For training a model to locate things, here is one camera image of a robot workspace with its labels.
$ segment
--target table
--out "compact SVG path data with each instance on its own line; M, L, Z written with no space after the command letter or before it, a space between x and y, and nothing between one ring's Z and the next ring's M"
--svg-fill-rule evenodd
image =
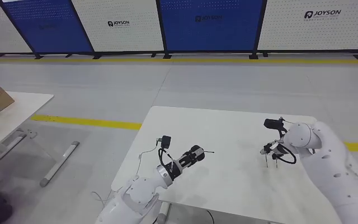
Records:
M167 135L172 137L169 152L173 158L195 144L215 153L206 153L204 160L185 169L167 190L158 188L160 200L274 223L340 223L299 158L295 165L279 161L278 168L268 158L266 167L260 150L279 135L266 129L263 122L280 116L290 122L315 122L309 116L154 106L113 180L112 190L135 175L139 154L151 150L156 138ZM157 165L157 151L146 153L138 174L149 178Z
M39 143L41 137L38 136L37 132L32 130L27 130L27 133L23 132L7 146L3 145L2 142L15 132L25 120L30 118L54 97L54 95L50 94L32 94L26 92L7 93L15 100L15 102L0 111L0 150L2 151L0 159L3 159L3 157L27 135L29 135L33 141L41 145L41 143ZM42 179L40 182L41 186L46 186L48 184L54 174L78 145L79 142L73 142L64 155L59 155L49 147L43 147L44 151L56 161L56 164Z

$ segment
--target white pegboard panel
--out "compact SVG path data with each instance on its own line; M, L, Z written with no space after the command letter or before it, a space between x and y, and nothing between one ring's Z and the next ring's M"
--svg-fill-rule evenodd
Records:
M163 50L156 0L72 1L95 51Z
M29 53L31 49L27 46L21 35L0 8L0 53Z
M268 0L258 49L358 49L358 0Z

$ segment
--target robotic arm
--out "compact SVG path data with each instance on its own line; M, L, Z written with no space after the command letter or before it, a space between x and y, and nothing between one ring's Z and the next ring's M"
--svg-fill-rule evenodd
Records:
M295 153L313 184L331 202L343 224L354 224L358 220L358 163L344 143L330 127L322 122L313 125L292 124L289 131L284 128L283 118L265 120L265 127L276 129L280 139L261 150L261 154L273 152L272 158L283 160L285 154Z
M170 137L163 136L164 141L168 138L170 143ZM172 160L164 165L161 156L166 152L164 148L168 148L169 143L163 144L162 141L162 148L158 151L161 165L154 169L153 177L140 178L135 175L131 178L102 210L97 217L96 224L140 223L159 198L156 188L167 189L173 184L174 179L182 174L183 169L194 165L205 157L201 147L193 146L178 160Z

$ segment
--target gray floor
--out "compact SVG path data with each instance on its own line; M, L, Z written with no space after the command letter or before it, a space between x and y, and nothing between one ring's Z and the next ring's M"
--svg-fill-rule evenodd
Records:
M311 115L349 142L358 142L357 84L358 67L348 64L0 63L4 89L55 95L38 114L142 122L160 105ZM54 162L32 140L0 161L0 191L16 209L7 223L94 223L102 204L91 191L107 198L136 131L34 121L23 128L37 130L57 151L81 145L46 188L39 181ZM215 223L263 223L213 215ZM168 223L211 219L173 206Z

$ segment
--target robot end effector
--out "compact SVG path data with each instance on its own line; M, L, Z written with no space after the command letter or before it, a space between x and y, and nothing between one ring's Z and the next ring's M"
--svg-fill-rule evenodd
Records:
M267 155L273 151L272 159L279 159L289 164L295 164L296 157L294 154L298 153L302 156L308 148L311 148L315 153L315 149L322 147L321 140L316 134L314 134L313 129L308 124L294 123L287 131L284 128L285 121L286 120L282 117L280 117L278 120L265 120L264 126L268 129L278 130L280 139L274 140L273 142L265 145L260 151L260 154ZM288 153L293 156L293 162L282 159L282 156Z

